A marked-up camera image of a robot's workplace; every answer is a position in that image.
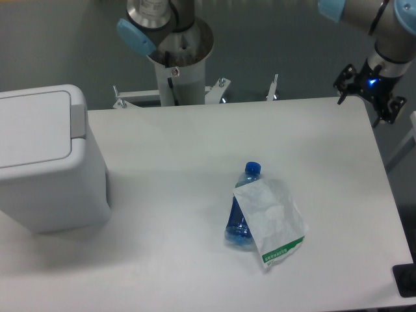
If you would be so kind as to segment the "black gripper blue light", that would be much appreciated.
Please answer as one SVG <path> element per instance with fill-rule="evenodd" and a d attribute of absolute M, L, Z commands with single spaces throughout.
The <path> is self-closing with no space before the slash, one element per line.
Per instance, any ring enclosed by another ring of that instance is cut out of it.
<path fill-rule="evenodd" d="M 407 103 L 405 97 L 393 96 L 393 89 L 402 77 L 402 65 L 382 57 L 368 57 L 356 75 L 355 67 L 348 64 L 335 79 L 333 87 L 339 93 L 337 104 L 356 94 L 359 86 L 360 96 L 372 104 L 377 114 L 372 127 L 381 122 L 393 124 Z"/>

